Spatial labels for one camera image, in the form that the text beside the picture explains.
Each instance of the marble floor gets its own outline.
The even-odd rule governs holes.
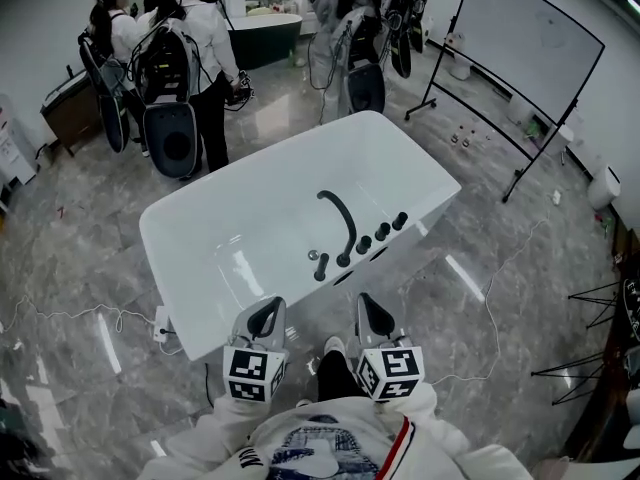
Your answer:
[[[502,204],[514,169],[525,165],[511,144],[446,97],[439,97],[437,109],[405,122],[406,109],[422,97],[435,52],[414,53],[413,60],[409,80],[387,66],[385,114],[462,191],[429,235],[368,289],[404,313],[414,342],[423,347],[429,381],[453,373],[484,377],[497,354],[495,331],[460,268],[486,288],[545,220],[495,276],[488,305],[501,355],[493,374],[484,381],[448,378],[436,386],[441,417],[475,445],[501,443],[533,466],[560,453],[585,399],[551,407],[567,390],[565,379],[531,378],[530,371],[603,345],[606,325],[585,331],[598,308],[566,296],[615,278],[610,237],[594,220],[587,181],[571,161],[562,166],[559,158],[543,155]],[[450,62],[445,58],[445,68]],[[320,115],[321,98],[310,89],[306,68],[282,62],[251,75],[256,99],[226,117],[232,160],[312,128]],[[441,80],[464,91],[496,124],[505,123],[506,101],[484,80],[456,82],[446,69]],[[469,148],[450,141],[463,122],[478,130]],[[138,220],[149,204],[180,187],[137,148],[117,156],[103,137],[84,144],[74,159],[59,154],[53,167],[11,198],[12,214],[0,234],[0,321],[8,327],[24,295],[47,314],[76,315],[105,304],[153,319],[161,300]],[[549,197],[556,189],[562,193],[557,207]],[[314,368],[329,335],[341,335],[355,356],[352,302],[346,298],[321,314],[289,315],[296,330],[288,343],[293,362],[274,411],[313,398]],[[53,479],[134,479],[164,437],[210,410],[202,364],[183,353],[163,355],[141,318],[125,315],[121,332],[116,320],[117,312],[104,308],[75,319],[45,319],[23,304],[15,325],[0,334],[0,389],[7,404],[0,411],[41,447],[38,466]],[[177,348],[172,338],[166,350]],[[219,360],[211,372],[209,387],[217,396],[223,392]]]

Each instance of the shoe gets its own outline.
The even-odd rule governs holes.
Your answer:
[[[331,336],[324,344],[324,355],[326,356],[332,351],[340,352],[345,359],[347,358],[347,347],[344,346],[344,342],[337,336]]]

